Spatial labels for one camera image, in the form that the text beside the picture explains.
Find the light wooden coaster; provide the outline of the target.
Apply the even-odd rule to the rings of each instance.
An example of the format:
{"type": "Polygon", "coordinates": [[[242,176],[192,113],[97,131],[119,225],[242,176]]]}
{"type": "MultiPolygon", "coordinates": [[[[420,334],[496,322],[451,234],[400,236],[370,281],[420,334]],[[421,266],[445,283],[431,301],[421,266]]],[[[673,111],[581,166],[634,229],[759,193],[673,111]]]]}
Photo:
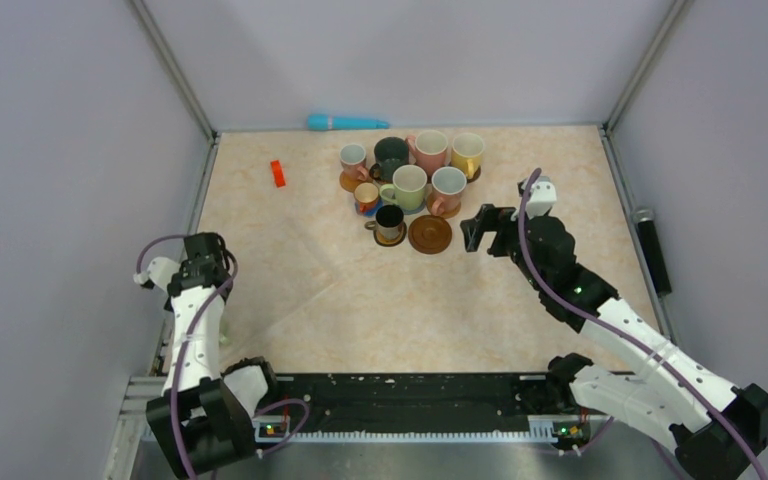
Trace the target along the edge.
{"type": "Polygon", "coordinates": [[[356,188],[362,183],[363,181],[353,179],[346,173],[341,173],[339,175],[339,185],[346,192],[353,193],[356,190],[356,188]]]}
{"type": "Polygon", "coordinates": [[[448,208],[445,203],[427,202],[426,208],[430,215],[449,219],[457,215],[461,210],[462,204],[457,203],[452,208],[448,208]]]}

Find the dark wooden coaster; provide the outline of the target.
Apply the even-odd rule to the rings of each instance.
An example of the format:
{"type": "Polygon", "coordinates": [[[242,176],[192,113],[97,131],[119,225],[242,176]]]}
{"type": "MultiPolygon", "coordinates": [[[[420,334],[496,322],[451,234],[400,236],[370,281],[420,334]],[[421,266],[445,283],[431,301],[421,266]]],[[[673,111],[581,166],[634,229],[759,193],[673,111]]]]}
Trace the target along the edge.
{"type": "Polygon", "coordinates": [[[478,167],[478,168],[477,168],[477,169],[476,169],[476,170],[473,172],[473,175],[472,175],[471,177],[468,177],[468,178],[467,178],[467,183],[472,183],[472,182],[474,182],[474,181],[478,180],[478,179],[480,178],[480,176],[481,176],[481,173],[482,173],[482,168],[481,168],[481,167],[478,167]]]}

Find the brown grooved coaster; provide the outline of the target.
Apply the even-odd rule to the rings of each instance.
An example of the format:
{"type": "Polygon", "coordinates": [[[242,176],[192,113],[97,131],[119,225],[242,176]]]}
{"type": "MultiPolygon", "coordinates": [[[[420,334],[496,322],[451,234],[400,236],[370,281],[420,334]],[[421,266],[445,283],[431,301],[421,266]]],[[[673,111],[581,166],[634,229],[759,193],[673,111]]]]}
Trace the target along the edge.
{"type": "Polygon", "coordinates": [[[407,238],[416,251],[436,255],[445,251],[451,244],[453,231],[446,219],[423,215],[411,222],[407,238]]]}

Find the yellow mug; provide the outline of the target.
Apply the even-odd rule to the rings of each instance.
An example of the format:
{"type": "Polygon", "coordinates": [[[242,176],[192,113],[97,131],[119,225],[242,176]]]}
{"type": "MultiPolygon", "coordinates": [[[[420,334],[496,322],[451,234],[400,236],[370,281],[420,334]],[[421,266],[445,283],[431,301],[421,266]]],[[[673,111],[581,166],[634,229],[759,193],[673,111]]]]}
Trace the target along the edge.
{"type": "Polygon", "coordinates": [[[466,177],[481,167],[485,153],[484,139],[471,132],[457,134],[452,142],[449,165],[459,169],[466,177]]]}

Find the light green mug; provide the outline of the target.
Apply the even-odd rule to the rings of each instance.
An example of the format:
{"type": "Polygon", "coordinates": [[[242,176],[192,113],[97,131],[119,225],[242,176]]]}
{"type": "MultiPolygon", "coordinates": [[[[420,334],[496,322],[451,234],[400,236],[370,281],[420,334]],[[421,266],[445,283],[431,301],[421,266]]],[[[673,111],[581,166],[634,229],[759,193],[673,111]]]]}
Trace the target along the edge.
{"type": "Polygon", "coordinates": [[[400,167],[392,182],[379,188],[379,196],[385,204],[414,209],[425,204],[427,174],[416,165],[400,167]]]}

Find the plain pink mug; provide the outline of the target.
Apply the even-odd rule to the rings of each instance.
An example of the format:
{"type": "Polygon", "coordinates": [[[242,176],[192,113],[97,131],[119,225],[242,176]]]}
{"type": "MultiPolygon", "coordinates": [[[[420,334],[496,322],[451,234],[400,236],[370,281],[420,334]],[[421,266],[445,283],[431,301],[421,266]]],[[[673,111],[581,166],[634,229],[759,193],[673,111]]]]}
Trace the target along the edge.
{"type": "Polygon", "coordinates": [[[431,177],[447,161],[449,142],[447,136],[437,130],[425,130],[417,135],[407,135],[405,141],[415,165],[431,177]]]}

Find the brown mug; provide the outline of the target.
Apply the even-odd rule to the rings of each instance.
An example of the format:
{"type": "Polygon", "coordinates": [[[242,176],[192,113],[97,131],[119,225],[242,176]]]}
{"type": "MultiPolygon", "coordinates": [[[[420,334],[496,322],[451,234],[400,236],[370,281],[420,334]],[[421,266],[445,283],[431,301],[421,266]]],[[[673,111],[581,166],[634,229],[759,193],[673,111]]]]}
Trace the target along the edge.
{"type": "Polygon", "coordinates": [[[404,214],[396,205],[384,205],[373,220],[364,224],[364,228],[386,239],[400,237],[404,235],[404,214]]]}

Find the dark green mug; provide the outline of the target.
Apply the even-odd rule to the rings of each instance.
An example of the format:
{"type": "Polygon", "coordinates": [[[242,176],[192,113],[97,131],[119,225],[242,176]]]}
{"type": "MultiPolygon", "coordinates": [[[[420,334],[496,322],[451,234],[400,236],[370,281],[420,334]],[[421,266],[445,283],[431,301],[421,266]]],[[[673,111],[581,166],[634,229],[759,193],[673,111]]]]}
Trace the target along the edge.
{"type": "Polygon", "coordinates": [[[379,140],[373,149],[374,164],[370,177],[380,183],[391,183],[394,173],[409,164],[409,146],[405,139],[391,136],[379,140]]]}

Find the small orange cup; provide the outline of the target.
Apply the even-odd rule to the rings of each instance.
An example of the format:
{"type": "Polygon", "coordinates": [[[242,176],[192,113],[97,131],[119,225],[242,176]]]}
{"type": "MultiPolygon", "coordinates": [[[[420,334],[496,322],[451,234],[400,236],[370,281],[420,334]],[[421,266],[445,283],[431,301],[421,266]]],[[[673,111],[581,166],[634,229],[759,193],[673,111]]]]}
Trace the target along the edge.
{"type": "Polygon", "coordinates": [[[379,205],[379,188],[374,183],[361,183],[355,188],[353,197],[357,213],[369,215],[379,205]]]}

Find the pink printed mug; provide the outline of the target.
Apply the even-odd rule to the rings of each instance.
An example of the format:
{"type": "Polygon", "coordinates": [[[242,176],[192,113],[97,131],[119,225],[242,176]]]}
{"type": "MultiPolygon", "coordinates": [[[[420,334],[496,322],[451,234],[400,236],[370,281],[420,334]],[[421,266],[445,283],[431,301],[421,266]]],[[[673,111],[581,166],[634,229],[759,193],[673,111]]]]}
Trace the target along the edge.
{"type": "Polygon", "coordinates": [[[369,172],[367,168],[366,149],[357,143],[347,144],[339,153],[342,173],[354,181],[367,181],[369,172]]]}

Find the black microphone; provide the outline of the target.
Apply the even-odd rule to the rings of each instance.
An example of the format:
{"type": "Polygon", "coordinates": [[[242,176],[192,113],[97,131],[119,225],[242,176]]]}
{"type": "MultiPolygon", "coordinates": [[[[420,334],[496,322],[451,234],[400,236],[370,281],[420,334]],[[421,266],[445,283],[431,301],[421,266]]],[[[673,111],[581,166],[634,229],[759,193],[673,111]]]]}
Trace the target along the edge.
{"type": "Polygon", "coordinates": [[[638,240],[655,293],[663,297],[673,291],[658,230],[654,211],[650,208],[638,208],[632,213],[638,240]]]}

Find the pale green mug off table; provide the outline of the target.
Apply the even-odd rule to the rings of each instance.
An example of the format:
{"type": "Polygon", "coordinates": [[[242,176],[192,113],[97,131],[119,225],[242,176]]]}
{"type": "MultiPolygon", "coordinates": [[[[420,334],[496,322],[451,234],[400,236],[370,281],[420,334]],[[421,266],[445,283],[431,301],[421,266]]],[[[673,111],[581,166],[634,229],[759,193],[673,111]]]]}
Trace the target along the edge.
{"type": "Polygon", "coordinates": [[[219,326],[219,344],[221,346],[226,346],[229,345],[230,342],[230,324],[228,322],[221,321],[219,326]]]}

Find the grey silicone coaster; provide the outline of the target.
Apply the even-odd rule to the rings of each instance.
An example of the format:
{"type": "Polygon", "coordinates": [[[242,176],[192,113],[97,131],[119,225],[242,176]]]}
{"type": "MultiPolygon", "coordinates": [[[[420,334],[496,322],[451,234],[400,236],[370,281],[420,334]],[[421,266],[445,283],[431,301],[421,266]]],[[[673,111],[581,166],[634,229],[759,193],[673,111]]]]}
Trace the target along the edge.
{"type": "Polygon", "coordinates": [[[407,209],[407,208],[402,208],[402,207],[400,207],[400,210],[402,211],[402,213],[403,213],[405,216],[410,216],[410,215],[417,215],[417,214],[420,214],[420,213],[421,213],[421,212],[423,212],[425,209],[426,209],[426,204],[424,204],[424,203],[423,203],[423,204],[421,204],[421,205],[419,205],[419,206],[417,206],[417,207],[416,207],[416,208],[414,208],[414,209],[407,209]]]}

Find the brown paw print coaster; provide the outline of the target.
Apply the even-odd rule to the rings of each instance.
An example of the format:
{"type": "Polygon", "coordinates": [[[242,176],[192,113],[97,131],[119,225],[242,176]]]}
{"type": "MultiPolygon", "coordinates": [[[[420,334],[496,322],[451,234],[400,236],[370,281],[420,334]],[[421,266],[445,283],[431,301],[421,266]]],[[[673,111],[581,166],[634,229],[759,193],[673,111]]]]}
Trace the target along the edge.
{"type": "Polygon", "coordinates": [[[395,247],[399,244],[401,244],[405,240],[405,236],[402,235],[400,237],[396,237],[394,239],[386,239],[384,237],[380,237],[377,233],[373,234],[373,239],[375,243],[381,247],[395,247]]]}

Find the blue flower coaster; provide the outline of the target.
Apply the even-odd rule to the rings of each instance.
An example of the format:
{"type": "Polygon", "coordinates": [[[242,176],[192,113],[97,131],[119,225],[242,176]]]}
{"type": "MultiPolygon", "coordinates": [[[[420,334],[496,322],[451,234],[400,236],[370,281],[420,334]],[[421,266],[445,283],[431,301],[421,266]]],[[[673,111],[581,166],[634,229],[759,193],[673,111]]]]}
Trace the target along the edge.
{"type": "Polygon", "coordinates": [[[377,202],[373,206],[355,204],[355,211],[358,215],[366,218],[374,218],[377,211],[383,206],[382,202],[377,202]]]}

